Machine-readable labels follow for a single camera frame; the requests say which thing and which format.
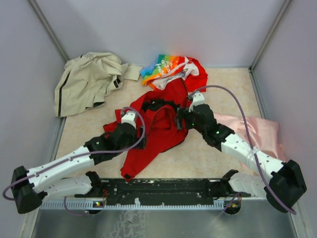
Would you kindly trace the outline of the red jacket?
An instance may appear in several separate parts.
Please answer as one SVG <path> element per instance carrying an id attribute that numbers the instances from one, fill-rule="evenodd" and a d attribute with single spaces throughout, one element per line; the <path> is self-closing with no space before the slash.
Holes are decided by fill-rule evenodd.
<path id="1" fill-rule="evenodd" d="M 146 146 L 144 149 L 128 151 L 121 176 L 127 181 L 133 179 L 155 157 L 180 143 L 188 130 L 178 129 L 175 122 L 177 109 L 184 108 L 187 103 L 187 87 L 182 79 L 169 83 L 164 90 L 149 91 L 130 104 L 145 121 Z"/>

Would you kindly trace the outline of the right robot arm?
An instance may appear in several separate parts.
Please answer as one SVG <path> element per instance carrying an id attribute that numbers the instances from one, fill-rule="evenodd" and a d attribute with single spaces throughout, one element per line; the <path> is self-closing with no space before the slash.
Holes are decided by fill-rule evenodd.
<path id="1" fill-rule="evenodd" d="M 221 184 L 222 192 L 233 196 L 241 191 L 264 196 L 278 211 L 295 214 L 293 206 L 307 191 L 307 186 L 298 163 L 283 162 L 244 141 L 231 128 L 216 121 L 207 104 L 178 108 L 176 124 L 179 129 L 195 129 L 210 147 L 230 155 L 259 177 L 235 173 Z"/>

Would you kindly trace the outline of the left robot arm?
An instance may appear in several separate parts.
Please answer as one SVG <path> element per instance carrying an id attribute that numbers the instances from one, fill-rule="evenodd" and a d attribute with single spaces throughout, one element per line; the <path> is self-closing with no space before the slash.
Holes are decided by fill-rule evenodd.
<path id="1" fill-rule="evenodd" d="M 144 126 L 123 122 L 113 131 L 93 137 L 75 151 L 50 163 L 31 169 L 17 167 L 9 187 L 17 212 L 29 213 L 43 202 L 60 197 L 99 196 L 103 184 L 97 173 L 87 172 L 79 178 L 68 175 L 109 161 L 127 150 L 144 148 L 144 138 Z"/>

